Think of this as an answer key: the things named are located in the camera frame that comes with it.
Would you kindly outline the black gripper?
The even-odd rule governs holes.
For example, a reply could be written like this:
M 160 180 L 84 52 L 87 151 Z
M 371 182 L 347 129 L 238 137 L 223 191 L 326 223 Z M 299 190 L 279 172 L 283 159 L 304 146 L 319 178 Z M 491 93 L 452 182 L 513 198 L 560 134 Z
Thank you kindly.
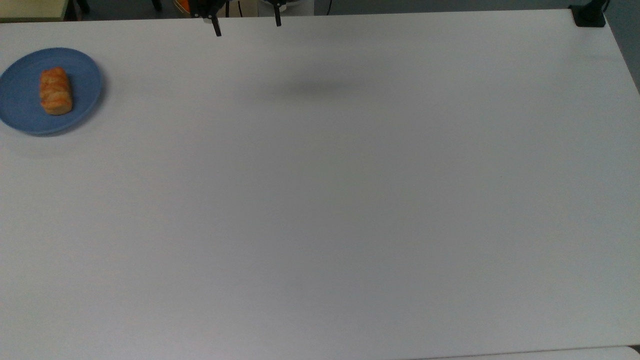
M 221 37 L 222 30 L 217 18 L 217 14 L 224 7 L 223 0 L 192 0 L 191 16 L 192 18 L 210 19 L 214 28 L 215 36 Z M 282 2 L 272 2 L 274 18 L 277 27 L 282 26 L 281 7 Z

